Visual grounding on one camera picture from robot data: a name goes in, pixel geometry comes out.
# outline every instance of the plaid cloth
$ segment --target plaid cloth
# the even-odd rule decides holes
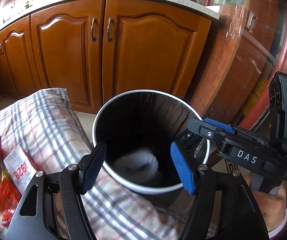
[[[40,90],[1,110],[0,136],[5,156],[20,145],[48,174],[91,153],[90,141],[65,89]],[[122,187],[104,169],[82,200],[98,240],[178,239],[185,223]],[[61,212],[58,217],[64,236]]]

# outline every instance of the screw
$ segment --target screw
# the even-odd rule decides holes
[[[237,171],[237,170],[233,170],[232,171],[232,174],[233,174],[233,176],[240,176],[240,171]]]
[[[199,169],[202,170],[202,171],[205,171],[207,168],[208,168],[208,166],[205,165],[205,164],[200,164],[199,165]]]
[[[43,175],[43,171],[37,171],[36,172],[36,177],[41,177]]]
[[[68,166],[68,170],[69,170],[69,171],[74,171],[76,168],[77,168],[77,164],[70,164],[70,165]]]

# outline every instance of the metal drawer handle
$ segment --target metal drawer handle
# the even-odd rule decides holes
[[[258,20],[257,16],[255,16],[252,12],[249,12],[246,27],[248,28],[248,32],[250,32],[251,34],[253,34],[253,29],[255,27],[257,20]]]
[[[113,22],[113,18],[109,18],[108,19],[108,28],[107,28],[107,42],[111,42],[112,39],[109,37],[109,34],[110,34],[110,23]]]
[[[5,52],[3,51],[3,49],[2,49],[2,43],[0,44],[0,52],[2,53],[2,54],[4,54]]]
[[[91,40],[92,40],[93,42],[96,42],[96,38],[93,37],[93,29],[94,29],[93,25],[94,25],[94,23],[96,23],[96,22],[97,22],[97,18],[96,18],[96,17],[92,18],[92,24],[91,24],[90,32],[91,32]]]

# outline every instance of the red packaging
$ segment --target red packaging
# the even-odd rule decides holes
[[[0,218],[0,226],[1,228],[7,228],[10,224],[10,221],[13,217],[14,214],[14,209],[8,209],[8,210],[4,210],[1,213],[1,218]]]
[[[15,210],[21,195],[14,184],[4,178],[0,184],[0,212]]]

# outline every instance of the finger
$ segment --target finger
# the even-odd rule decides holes
[[[283,197],[272,196],[260,191],[253,191],[253,195],[261,212],[264,214],[275,215],[285,207],[285,201]]]

